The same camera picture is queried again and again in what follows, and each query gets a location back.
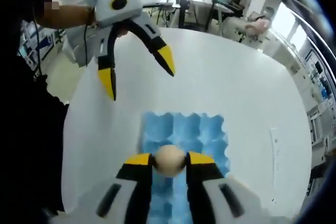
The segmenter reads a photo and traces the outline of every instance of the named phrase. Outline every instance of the wrist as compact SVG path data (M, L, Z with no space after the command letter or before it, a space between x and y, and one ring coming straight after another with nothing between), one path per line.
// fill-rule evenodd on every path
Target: wrist
M87 7L86 9L86 20L85 24L88 26L96 25L96 15L94 13L95 9L92 7Z

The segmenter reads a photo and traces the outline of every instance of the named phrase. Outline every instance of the person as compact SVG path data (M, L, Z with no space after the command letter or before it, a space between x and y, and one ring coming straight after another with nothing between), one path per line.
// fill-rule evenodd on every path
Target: person
M7 10L5 66L13 71L10 85L13 111L8 184L11 209L32 223L47 221L46 212L63 211L61 171L63 126L68 106L47 91L46 76L34 80L34 73L18 56L22 21L43 27L65 29L95 23L94 13L84 6L59 6L52 0L4 0Z

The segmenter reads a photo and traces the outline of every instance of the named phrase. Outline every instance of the egg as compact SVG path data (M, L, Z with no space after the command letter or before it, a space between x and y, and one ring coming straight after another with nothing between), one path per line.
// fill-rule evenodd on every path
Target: egg
M165 177L175 177L183 170L184 151L175 145L164 145L154 155L156 168Z

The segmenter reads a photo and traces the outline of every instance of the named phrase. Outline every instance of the blue egg carton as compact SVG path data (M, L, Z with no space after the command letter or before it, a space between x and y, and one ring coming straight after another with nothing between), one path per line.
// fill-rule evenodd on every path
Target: blue egg carton
M222 129L223 123L224 118L220 115L156 115L147 112L143 116L140 152L155 154L161 146L174 144L184 152L211 156L225 176L229 171L229 160L225 156L228 138ZM166 178L153 170L152 201L147 223L193 223L187 200L185 170L174 178Z

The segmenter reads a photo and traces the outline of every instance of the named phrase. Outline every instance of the white round table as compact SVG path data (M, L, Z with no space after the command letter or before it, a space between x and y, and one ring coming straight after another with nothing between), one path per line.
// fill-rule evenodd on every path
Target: white round table
M311 146L306 112L286 68L218 36L166 28L162 37L173 51L174 77L131 33L116 43L116 101L105 94L94 60L83 74L64 128L66 211L107 181L98 189L103 194L136 153L143 112L170 111L222 115L229 174L256 193L271 215L293 217L306 194Z

